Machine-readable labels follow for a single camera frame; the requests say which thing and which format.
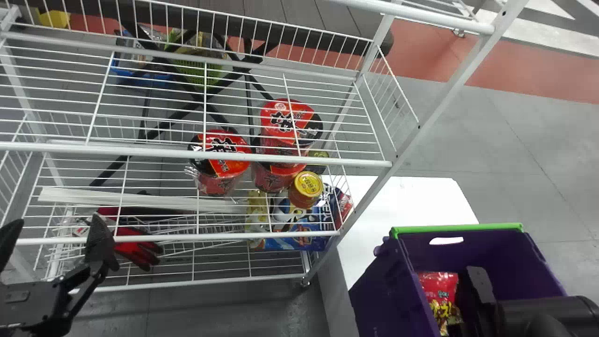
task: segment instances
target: green mesh basket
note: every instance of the green mesh basket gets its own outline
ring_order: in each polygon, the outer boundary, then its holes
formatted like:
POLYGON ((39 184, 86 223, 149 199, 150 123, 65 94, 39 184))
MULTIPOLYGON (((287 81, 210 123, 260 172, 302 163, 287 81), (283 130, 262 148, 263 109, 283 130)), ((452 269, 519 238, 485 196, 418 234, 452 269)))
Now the green mesh basket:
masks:
MULTIPOLYGON (((167 39, 168 39, 168 41, 177 41, 177 39, 179 39, 180 36, 181 36, 181 30, 173 29, 168 34, 167 39)), ((185 47, 185 46, 179 47, 175 52, 181 53, 181 54, 187 54, 187 55, 207 56, 207 57, 211 57, 211 58, 221 58, 221 59, 226 58, 225 53, 222 53, 222 52, 218 52, 215 50, 205 50, 205 49, 195 48, 195 46, 196 46, 195 39, 197 39, 197 46, 210 47, 210 40, 212 40, 213 38, 208 33, 198 32, 194 37, 192 37, 191 39, 186 41, 186 44, 190 45, 189 47, 185 47)), ((216 48, 218 48, 220 46, 220 44, 216 40, 213 40, 212 43, 213 43, 213 47, 216 46, 216 48)), ((192 61, 181 61, 181 60, 172 60, 172 61, 176 65, 182 66, 182 67, 177 67, 177 70, 179 70, 179 72, 181 72, 182 74, 185 74, 185 75, 189 75, 189 76, 186 76, 186 79, 189 83, 193 83, 193 84, 201 86, 201 87, 204 86, 204 63, 203 62, 192 62, 192 61)), ((223 74, 221 71, 219 71, 221 69, 222 69, 222 66, 219 64, 209 63, 207 65, 207 76, 208 76, 208 85, 209 86, 214 85, 216 82, 219 81, 220 77, 223 74)))

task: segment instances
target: purple crate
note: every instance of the purple crate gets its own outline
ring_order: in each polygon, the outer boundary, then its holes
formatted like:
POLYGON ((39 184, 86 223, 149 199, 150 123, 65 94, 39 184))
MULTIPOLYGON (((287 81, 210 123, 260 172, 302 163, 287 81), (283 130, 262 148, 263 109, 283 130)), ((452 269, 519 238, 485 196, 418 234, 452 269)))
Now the purple crate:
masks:
POLYGON ((527 233, 516 230, 401 234, 349 290, 361 337, 440 337, 416 271, 487 271, 497 300, 565 296, 545 258, 527 233), (452 245, 430 245, 435 237, 463 237, 452 245))

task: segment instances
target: shelving unit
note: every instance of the shelving unit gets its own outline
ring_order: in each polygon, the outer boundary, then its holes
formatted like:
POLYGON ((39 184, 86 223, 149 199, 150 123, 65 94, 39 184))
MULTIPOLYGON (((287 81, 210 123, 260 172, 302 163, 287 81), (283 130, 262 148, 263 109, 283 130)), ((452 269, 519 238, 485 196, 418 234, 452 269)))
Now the shelving unit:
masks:
MULTIPOLYGON (((329 248, 336 245, 525 4, 510 0, 487 24, 461 1, 334 1, 384 13, 375 36, 154 0, 7 1, 0 23, 0 99, 9 102, 0 118, 0 215, 2 224, 25 219, 12 265, 26 279, 52 279, 70 270, 86 240, 74 235, 76 220, 114 206, 119 213, 111 229, 152 234, 115 236, 117 242, 156 242, 164 253, 151 272, 122 260, 121 270, 99 291, 274 278, 308 284, 326 252, 257 251, 249 240, 325 236, 329 248), (84 29, 37 25, 35 7, 82 14, 84 29), (466 14, 454 13, 463 10, 466 14), (481 35, 428 112, 412 109, 385 59, 388 50, 380 47, 395 16, 481 35), (193 46, 153 36, 172 28, 202 31, 203 42, 195 39, 193 46), (186 52, 173 52, 180 47, 186 52), (299 151, 262 154, 259 141, 269 136, 260 110, 273 98, 301 101, 320 116, 323 132, 313 149, 326 151, 328 158, 299 151), (234 131, 253 153, 187 149, 193 136, 211 130, 234 131), (248 233, 245 209, 255 189, 250 170, 231 196, 204 197, 186 174, 190 159, 326 165, 323 181, 347 196, 346 167, 377 167, 381 174, 359 204, 350 201, 352 210, 340 228, 322 221, 320 231, 248 233), (91 199, 40 198, 56 188, 91 199), (121 217, 124 207, 160 207, 161 201, 148 204, 142 191, 192 206, 158 219, 150 213, 121 217), (102 199, 104 192, 113 201, 102 199)), ((298 121, 292 120, 295 130, 298 121)), ((265 197, 268 205, 271 197, 265 197)), ((328 200, 320 204, 323 219, 342 218, 328 200)), ((278 224, 270 212, 259 224, 269 230, 278 224)))

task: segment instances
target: green crate rim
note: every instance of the green crate rim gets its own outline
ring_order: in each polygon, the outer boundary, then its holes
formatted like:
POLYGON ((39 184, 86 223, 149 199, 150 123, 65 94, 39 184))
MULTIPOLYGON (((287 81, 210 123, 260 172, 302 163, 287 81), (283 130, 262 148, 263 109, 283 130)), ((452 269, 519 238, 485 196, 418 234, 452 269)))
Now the green crate rim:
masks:
POLYGON ((435 233, 469 230, 517 230, 524 233, 524 228, 519 222, 501 222, 496 224, 470 224, 470 225, 442 225, 442 226, 413 226, 391 227, 389 235, 396 238, 401 234, 435 233))

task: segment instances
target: red noodle cup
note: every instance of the red noodle cup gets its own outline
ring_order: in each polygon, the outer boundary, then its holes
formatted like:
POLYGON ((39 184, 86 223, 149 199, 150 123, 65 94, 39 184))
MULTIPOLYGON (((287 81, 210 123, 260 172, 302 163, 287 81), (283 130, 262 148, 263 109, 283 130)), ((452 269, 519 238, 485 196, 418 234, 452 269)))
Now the red noodle cup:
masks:
MULTIPOLYGON (((187 146, 191 151, 202 151, 204 137, 194 136, 187 146)), ((206 151, 250 154, 252 151, 246 141, 229 131, 214 129, 206 132, 206 151)), ((191 159, 189 162, 198 171, 198 189, 201 195, 222 197, 232 191, 241 179, 241 175, 250 165, 248 161, 191 159)))
MULTIPOLYGON (((278 98, 269 101, 260 112, 262 131, 260 137, 261 152, 267 155, 308 155, 312 144, 322 135, 320 116, 306 104, 278 98), (293 111, 293 120, 289 109, 293 111)), ((290 163, 273 163, 279 167, 293 167, 290 163)))
POLYGON ((303 171, 305 164, 292 167, 279 167, 274 163, 252 163, 252 176, 256 187, 267 193, 279 193, 294 181, 295 176, 303 171))

